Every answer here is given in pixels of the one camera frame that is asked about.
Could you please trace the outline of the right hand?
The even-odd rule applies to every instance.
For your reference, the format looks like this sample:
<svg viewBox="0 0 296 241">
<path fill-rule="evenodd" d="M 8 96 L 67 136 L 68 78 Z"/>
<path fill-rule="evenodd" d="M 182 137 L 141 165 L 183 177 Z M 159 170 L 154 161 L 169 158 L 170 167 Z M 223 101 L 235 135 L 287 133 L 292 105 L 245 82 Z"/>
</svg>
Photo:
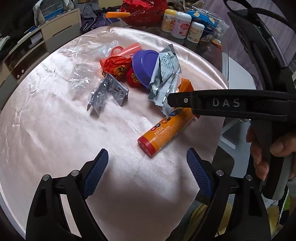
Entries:
<svg viewBox="0 0 296 241">
<path fill-rule="evenodd" d="M 251 143 L 250 154 L 254 159 L 255 173 L 259 179 L 265 180 L 269 173 L 269 164 L 263 159 L 262 148 L 260 147 L 255 132 L 250 127 L 247 131 L 246 141 Z M 290 133 L 276 140 L 270 147 L 270 152 L 276 157 L 286 157 L 295 153 L 295 133 Z"/>
</svg>

